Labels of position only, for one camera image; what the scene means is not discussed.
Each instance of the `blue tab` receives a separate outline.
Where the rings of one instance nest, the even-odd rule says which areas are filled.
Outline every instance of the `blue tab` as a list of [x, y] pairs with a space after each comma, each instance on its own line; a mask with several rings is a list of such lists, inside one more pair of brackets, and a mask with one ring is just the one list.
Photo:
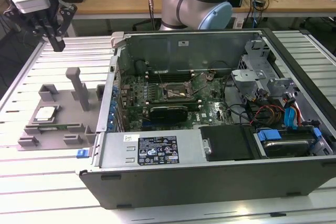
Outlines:
[[294, 130], [296, 130], [297, 126], [294, 125], [295, 116], [296, 116], [295, 109], [291, 107], [286, 108], [285, 109], [285, 119], [283, 121], [285, 123], [285, 126], [292, 127]]
[[274, 141], [281, 140], [281, 136], [278, 130], [262, 130], [257, 133], [260, 141]]
[[77, 151], [76, 158], [88, 158], [89, 157], [89, 150], [80, 149]]
[[313, 133], [314, 133], [314, 135], [316, 136], [317, 139], [322, 137], [322, 133], [321, 133], [319, 128], [314, 128]]

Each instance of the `black plastic cover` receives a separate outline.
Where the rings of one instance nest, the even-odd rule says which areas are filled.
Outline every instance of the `black plastic cover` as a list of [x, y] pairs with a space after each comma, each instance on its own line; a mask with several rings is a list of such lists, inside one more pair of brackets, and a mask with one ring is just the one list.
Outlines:
[[253, 137], [253, 127], [219, 125], [199, 129], [202, 139], [208, 139], [211, 148], [211, 154], [206, 155], [207, 161], [260, 159]]

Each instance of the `white sticker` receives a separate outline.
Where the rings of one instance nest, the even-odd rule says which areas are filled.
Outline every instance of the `white sticker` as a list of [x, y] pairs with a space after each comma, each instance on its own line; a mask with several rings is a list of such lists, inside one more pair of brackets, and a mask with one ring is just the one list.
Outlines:
[[179, 47], [187, 47], [189, 46], [189, 41], [179, 41]]
[[137, 142], [139, 137], [139, 134], [124, 135], [124, 142]]

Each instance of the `floor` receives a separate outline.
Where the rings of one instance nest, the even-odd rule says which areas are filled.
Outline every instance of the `floor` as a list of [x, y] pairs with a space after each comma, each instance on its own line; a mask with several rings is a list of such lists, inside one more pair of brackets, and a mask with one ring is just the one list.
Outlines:
[[[289, 30], [292, 20], [292, 18], [269, 18], [260, 23], [259, 27], [268, 27], [271, 30]], [[110, 24], [113, 31], [130, 31], [132, 25], [139, 21], [136, 19], [121, 19], [118, 22], [111, 20]], [[299, 23], [302, 21], [303, 18], [299, 19], [295, 29], [301, 29]], [[105, 20], [75, 20], [74, 24], [78, 36], [111, 34], [111, 31], [107, 31]], [[231, 28], [232, 25], [233, 21], [228, 25], [228, 28]], [[336, 50], [336, 32], [332, 31], [332, 26], [321, 18], [312, 18], [306, 23], [305, 29], [310, 31], [328, 50], [334, 52]], [[252, 22], [247, 22], [245, 27], [252, 27]], [[24, 31], [12, 33], [8, 27], [5, 26], [5, 28], [8, 34], [0, 41], [0, 98], [5, 94], [38, 44], [38, 39]], [[151, 25], [141, 25], [138, 30], [151, 30]]]

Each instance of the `motherboard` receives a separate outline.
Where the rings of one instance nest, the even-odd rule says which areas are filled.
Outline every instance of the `motherboard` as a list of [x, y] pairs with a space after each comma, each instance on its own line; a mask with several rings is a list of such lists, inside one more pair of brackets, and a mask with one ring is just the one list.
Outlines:
[[196, 129], [234, 124], [223, 102], [223, 79], [214, 72], [184, 78], [123, 76], [121, 101], [125, 131]]

